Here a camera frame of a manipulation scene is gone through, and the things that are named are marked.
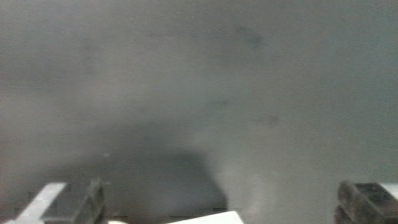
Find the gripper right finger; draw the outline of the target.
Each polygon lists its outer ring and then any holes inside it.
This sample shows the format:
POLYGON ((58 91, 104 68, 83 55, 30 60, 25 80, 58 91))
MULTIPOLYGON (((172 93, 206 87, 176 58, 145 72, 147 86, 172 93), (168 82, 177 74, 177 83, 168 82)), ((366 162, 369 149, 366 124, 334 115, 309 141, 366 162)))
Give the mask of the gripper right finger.
POLYGON ((337 187, 334 224, 398 224, 398 183, 353 183, 337 187))

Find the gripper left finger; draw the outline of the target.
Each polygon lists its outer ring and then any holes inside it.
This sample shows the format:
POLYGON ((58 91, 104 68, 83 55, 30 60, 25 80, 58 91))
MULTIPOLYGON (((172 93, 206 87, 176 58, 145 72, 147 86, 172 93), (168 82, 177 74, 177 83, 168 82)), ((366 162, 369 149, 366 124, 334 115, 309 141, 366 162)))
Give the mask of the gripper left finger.
POLYGON ((104 190, 99 179, 49 182, 10 224, 101 224, 104 190))

